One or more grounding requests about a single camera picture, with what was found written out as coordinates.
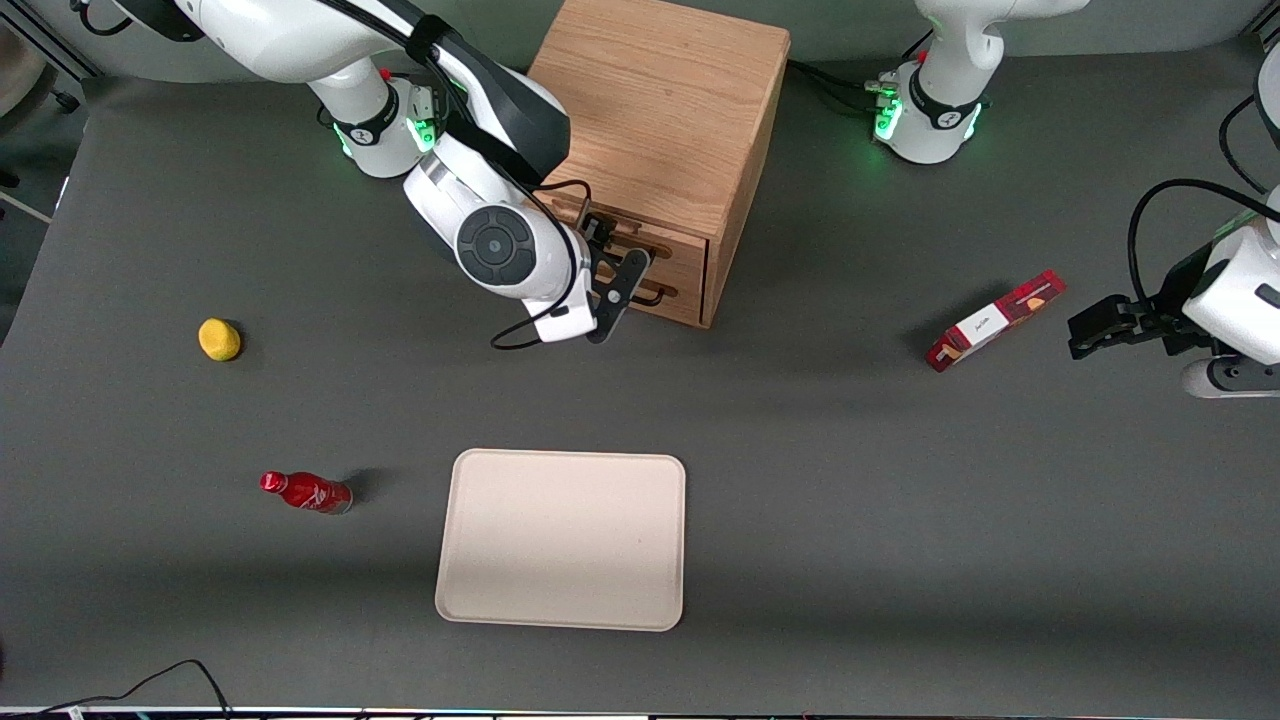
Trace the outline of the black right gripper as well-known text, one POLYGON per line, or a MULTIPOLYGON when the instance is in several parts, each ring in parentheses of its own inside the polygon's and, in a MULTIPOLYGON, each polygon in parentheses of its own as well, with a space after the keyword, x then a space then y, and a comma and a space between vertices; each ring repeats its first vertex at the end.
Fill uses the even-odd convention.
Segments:
POLYGON ((630 307, 634 295, 652 265, 645 250, 628 250, 623 256, 607 251, 616 231, 616 219, 600 213, 582 218, 582 237, 588 249, 591 282, 591 318, 588 333, 591 345, 602 345, 612 336, 621 316, 630 307))

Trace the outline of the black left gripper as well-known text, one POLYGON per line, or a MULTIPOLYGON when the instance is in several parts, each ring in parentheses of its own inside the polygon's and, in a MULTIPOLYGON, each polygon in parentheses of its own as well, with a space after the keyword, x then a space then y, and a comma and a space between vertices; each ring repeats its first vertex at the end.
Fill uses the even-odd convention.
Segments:
MULTIPOLYGON (((1130 251, 1130 282, 1144 311, 1142 327, 1161 340, 1169 356, 1192 348, 1212 348, 1210 333, 1183 311, 1204 274, 1212 246, 1203 245, 1166 273, 1158 292, 1148 293, 1140 281, 1137 251, 1130 251)), ((1135 337, 1137 315, 1128 297, 1103 297, 1068 320, 1071 359, 1084 359, 1101 348, 1129 345, 1135 337)))

